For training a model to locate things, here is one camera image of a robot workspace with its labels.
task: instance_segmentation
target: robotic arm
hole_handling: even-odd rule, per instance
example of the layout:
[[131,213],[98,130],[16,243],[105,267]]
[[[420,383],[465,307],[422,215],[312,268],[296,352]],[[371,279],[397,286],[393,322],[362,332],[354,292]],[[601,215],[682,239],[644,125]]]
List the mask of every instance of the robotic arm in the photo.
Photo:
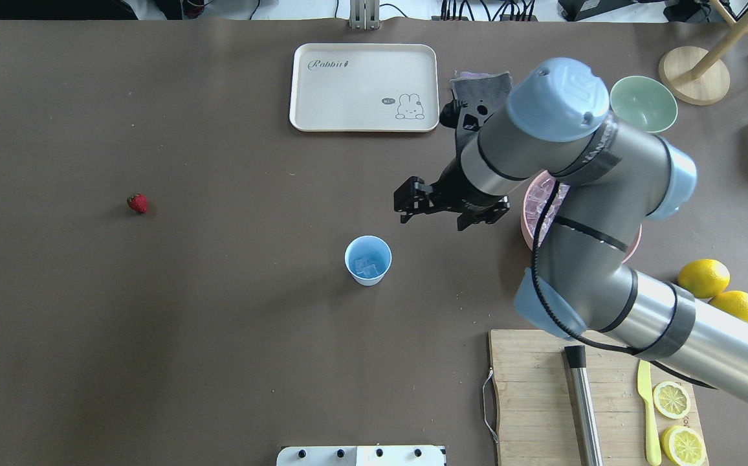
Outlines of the robotic arm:
[[538,253],[536,280],[567,331],[546,313],[527,269],[517,312],[571,338],[594,329],[748,402],[748,324],[672,283],[621,264],[645,218],[672,215],[696,187],[690,157],[619,121],[604,82],[568,58],[543,62],[508,95],[436,183],[410,177],[395,210],[459,212],[457,229],[494,223],[507,194],[542,170],[570,186]]

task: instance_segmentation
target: knife handle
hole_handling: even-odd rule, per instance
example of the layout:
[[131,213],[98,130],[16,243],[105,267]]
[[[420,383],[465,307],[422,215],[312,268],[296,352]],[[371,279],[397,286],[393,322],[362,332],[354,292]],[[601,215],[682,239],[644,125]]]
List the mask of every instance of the knife handle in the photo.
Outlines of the knife handle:
[[655,427],[655,412],[653,404],[644,404],[644,456],[652,466],[661,464],[661,446],[659,445],[659,430]]

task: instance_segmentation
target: wooden stand base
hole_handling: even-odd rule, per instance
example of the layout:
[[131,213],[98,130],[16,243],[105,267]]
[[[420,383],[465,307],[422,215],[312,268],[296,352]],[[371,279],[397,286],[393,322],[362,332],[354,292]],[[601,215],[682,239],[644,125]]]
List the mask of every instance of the wooden stand base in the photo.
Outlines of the wooden stand base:
[[711,105],[722,100],[730,89],[731,76],[721,60],[717,60],[697,79],[693,79],[691,73],[707,54],[707,50],[690,45],[667,52],[659,62],[661,82],[673,95],[688,104]]

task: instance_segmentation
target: blue plastic cap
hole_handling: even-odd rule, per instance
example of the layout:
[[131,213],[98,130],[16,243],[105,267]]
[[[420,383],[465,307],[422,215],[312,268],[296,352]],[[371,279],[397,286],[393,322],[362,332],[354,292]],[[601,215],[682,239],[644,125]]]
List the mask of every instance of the blue plastic cap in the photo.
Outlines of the blue plastic cap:
[[592,135],[610,110],[610,92],[589,66],[572,58],[540,64],[507,97],[512,123],[549,142]]
[[647,218],[661,220],[668,218],[679,210],[679,206],[687,203],[696,189],[696,163],[681,150],[662,139],[667,147],[667,157],[670,160],[670,182],[661,204],[656,207]]
[[[540,284],[540,291],[544,294],[549,308],[552,309],[552,313],[561,321],[561,324],[566,325],[567,328],[578,335],[587,330],[587,324],[585,324],[584,319],[575,312],[575,309],[567,303],[567,300],[563,296],[549,286],[549,283],[546,283],[543,278],[538,278],[538,284]],[[573,339],[573,337],[570,337],[565,331],[555,325],[552,318],[549,318],[546,309],[540,303],[538,294],[534,291],[532,272],[529,268],[524,271],[524,280],[521,281],[521,286],[518,287],[518,292],[515,294],[514,304],[515,310],[519,315],[527,319],[530,324],[537,326],[541,330],[548,331],[558,338],[564,340]]]

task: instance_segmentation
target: green bowl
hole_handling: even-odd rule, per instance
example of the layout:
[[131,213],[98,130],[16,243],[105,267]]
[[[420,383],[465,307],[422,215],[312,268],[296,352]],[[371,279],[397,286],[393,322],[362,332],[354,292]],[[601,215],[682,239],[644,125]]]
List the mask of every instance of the green bowl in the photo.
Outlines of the green bowl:
[[649,133],[660,133],[676,123],[676,98],[657,80],[628,76],[610,91],[610,105],[619,118]]

